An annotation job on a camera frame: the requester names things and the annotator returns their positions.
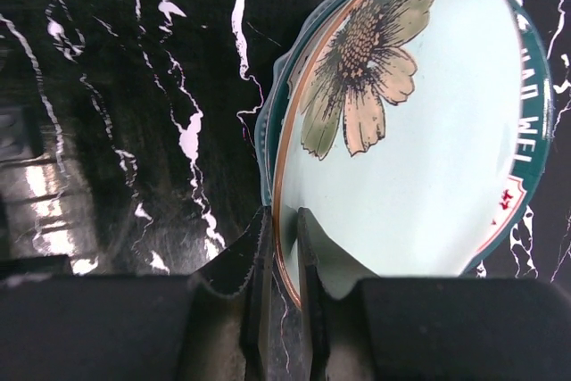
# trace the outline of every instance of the plate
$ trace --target plate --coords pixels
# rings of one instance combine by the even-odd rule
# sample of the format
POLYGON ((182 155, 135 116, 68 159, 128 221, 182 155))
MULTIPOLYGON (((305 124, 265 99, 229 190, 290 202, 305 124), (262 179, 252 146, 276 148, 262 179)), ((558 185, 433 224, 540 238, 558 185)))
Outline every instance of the plate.
MULTIPOLYGON (((323 36, 324 31, 326 31, 328 28, 328 24, 331 21, 334 21, 336 15, 339 13, 340 10, 345 8, 345 4, 347 4, 348 2, 349 0, 326 0, 326 2, 324 2, 318 8, 318 10, 316 10, 316 12, 314 12, 312 16, 310 16, 309 19, 306 21, 306 24, 303 26, 302 32, 300 33, 300 36, 298 37, 292 50, 276 62, 274 68, 275 72, 274 85, 272 87, 269 100, 265 104, 264 110, 262 110, 261 116, 259 117, 256 126, 256 131, 257 131, 256 148, 259 155, 259 161, 261 163, 261 175, 262 175, 262 199, 266 204, 271 202, 270 189, 272 186, 273 165, 276 157, 275 153, 277 151, 277 139, 279 137, 281 130, 280 119, 283 118, 285 114, 286 106, 288 104, 290 87, 296 85, 297 75, 299 75, 301 71, 305 70, 304 67, 300 67, 300 64, 303 66, 303 60, 305 60, 305 57, 309 57, 309 54, 312 53, 314 46, 316 46, 319 43, 319 40, 323 36)), ((393 107, 395 109, 401 109, 401 107, 405 106, 406 104, 408 104, 408 101, 398 106, 388 105, 385 111, 389 111, 389 109, 393 107)), ((513 152, 510 152, 509 158, 510 159, 513 158, 513 152)), ((280 227, 281 228, 279 228, 278 234, 281 234, 282 236, 283 235, 294 236, 294 233, 293 234, 291 233, 292 231, 290 231, 289 234, 284 234, 284 225, 280 225, 280 227)), ((295 278, 293 280, 290 278, 290 277, 295 277, 296 272, 291 272, 289 275, 287 274, 288 270, 296 271, 296 266, 294 263, 295 259, 294 244, 284 243, 282 242, 282 240, 279 240, 279 244, 283 245, 283 248, 278 247, 278 253, 285 253, 285 258, 284 254, 281 254, 282 257, 279 258, 282 260, 281 263, 282 275, 283 277, 285 277, 286 284, 289 285, 288 289, 290 291, 290 294, 292 294, 294 300, 297 301, 295 299, 296 298, 296 292, 294 290, 295 287, 293 286, 293 283, 295 283, 295 278), (287 269, 286 265, 288 263, 292 263, 294 266, 290 269, 287 269)), ((450 256, 450 253, 448 253, 447 255, 448 261, 452 258, 453 257, 450 256)))
POLYGON ((520 50, 507 0, 348 1, 285 115, 273 193, 284 260, 306 207, 375 274, 459 275, 513 160, 520 50))

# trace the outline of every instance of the flower design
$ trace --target flower design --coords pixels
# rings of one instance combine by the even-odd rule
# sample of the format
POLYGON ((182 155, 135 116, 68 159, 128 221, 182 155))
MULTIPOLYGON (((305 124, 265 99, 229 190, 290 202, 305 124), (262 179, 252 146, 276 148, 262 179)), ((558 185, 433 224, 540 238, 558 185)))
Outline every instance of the flower design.
POLYGON ((382 99, 397 105, 414 91, 414 59, 402 46, 428 24, 434 0, 362 0, 315 61, 304 88, 302 146, 323 160, 339 129, 351 156, 385 137, 382 99))

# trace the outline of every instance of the black marble surface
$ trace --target black marble surface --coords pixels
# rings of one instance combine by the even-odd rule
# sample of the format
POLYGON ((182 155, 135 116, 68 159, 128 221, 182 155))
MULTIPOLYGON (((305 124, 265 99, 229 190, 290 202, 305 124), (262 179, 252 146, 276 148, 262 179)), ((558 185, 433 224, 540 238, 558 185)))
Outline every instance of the black marble surface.
MULTIPOLYGON (((191 273, 232 243, 260 204, 272 64, 321 1, 0 0, 0 99, 35 106, 47 148, 0 170, 1 256, 191 273)), ((524 219, 471 275, 569 289, 571 0, 522 1, 549 51, 555 138, 524 219)), ((302 379, 299 313, 275 279, 270 379, 302 379)))

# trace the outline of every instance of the stacked plates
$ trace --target stacked plates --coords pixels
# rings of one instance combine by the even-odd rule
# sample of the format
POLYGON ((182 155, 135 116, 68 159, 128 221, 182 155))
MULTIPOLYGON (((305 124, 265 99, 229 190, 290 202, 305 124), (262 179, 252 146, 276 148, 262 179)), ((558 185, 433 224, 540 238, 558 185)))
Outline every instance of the stacked plates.
POLYGON ((326 0, 274 65, 262 200, 299 301, 296 213, 329 293, 457 276, 521 218, 549 149, 550 76, 512 0, 326 0))

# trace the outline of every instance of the light blue plate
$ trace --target light blue plate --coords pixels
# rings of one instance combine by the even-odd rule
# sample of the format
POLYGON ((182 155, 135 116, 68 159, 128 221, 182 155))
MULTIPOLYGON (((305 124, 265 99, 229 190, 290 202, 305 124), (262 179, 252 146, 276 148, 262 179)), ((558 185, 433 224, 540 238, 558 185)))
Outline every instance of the light blue plate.
MULTIPOLYGON (((261 173, 261 199, 264 205, 272 203, 277 148, 292 91, 288 80, 296 71, 294 68, 307 45, 348 1, 325 0, 321 3, 303 23, 292 49, 274 63, 272 88, 257 119, 254 135, 261 173)), ((483 237, 482 247, 467 269, 473 268, 490 254, 521 219, 542 176, 550 147, 553 110, 549 64, 539 33, 529 16, 514 0, 509 1, 526 49, 523 54, 524 69, 529 75, 524 76, 523 83, 522 98, 525 100, 522 100, 520 140, 506 192, 499 195, 498 217, 493 221, 495 225, 491 225, 489 236, 483 237)))

